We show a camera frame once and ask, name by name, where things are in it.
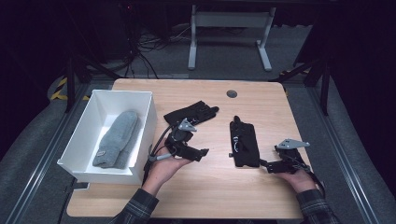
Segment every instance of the wooden table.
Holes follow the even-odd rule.
[[[218,106],[216,117],[196,126],[189,146],[209,148],[163,185],[152,217],[299,218],[291,186],[262,168],[235,168],[229,124],[237,115],[256,130],[261,158],[279,161],[274,145],[285,138],[302,140],[290,106],[278,83],[215,80],[118,79],[113,90],[152,91],[158,121],[156,142],[168,126],[163,115],[200,100]],[[235,98],[226,92],[237,92]],[[299,151],[306,163],[304,148]],[[113,217],[139,186],[91,184],[75,190],[67,214],[72,217]]]

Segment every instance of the white box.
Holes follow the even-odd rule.
[[[127,110],[137,113],[140,124],[129,164],[123,170],[92,166],[102,137]],[[156,125],[152,92],[94,90],[58,164],[80,182],[140,185]]]

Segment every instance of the dark background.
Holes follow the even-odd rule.
[[[392,9],[387,1],[368,0],[348,1],[329,11],[280,7],[274,24],[321,23],[312,29],[298,62],[330,53],[332,78],[348,114],[373,164],[395,195],[396,16]],[[189,22],[191,13],[190,6],[143,5],[135,10],[140,22],[162,38],[168,36],[173,25]],[[327,16],[321,21],[317,15]],[[24,127],[48,105],[47,90],[64,73],[71,55],[82,54],[98,63],[125,57],[128,43],[123,28],[115,2],[3,1],[1,158]],[[319,41],[326,37],[330,42]]]

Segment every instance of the plaid shirt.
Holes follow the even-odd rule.
[[[311,189],[297,194],[297,200],[304,216],[304,222],[302,222],[302,224],[341,223],[318,189]],[[157,203],[157,198],[142,189],[138,189],[134,197],[125,205],[124,209],[111,220],[110,224],[147,223]],[[250,220],[239,221],[239,223],[254,224]]]

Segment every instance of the black glove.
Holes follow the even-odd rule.
[[[235,116],[230,123],[230,133],[233,149],[230,157],[233,157],[235,166],[260,167],[260,152],[254,126],[242,122],[238,116]]]
[[[170,125],[181,122],[185,118],[187,118],[190,124],[196,125],[214,118],[216,116],[216,112],[218,111],[219,108],[217,106],[209,107],[207,104],[200,101],[188,107],[175,110],[167,115],[164,115],[163,117]]]

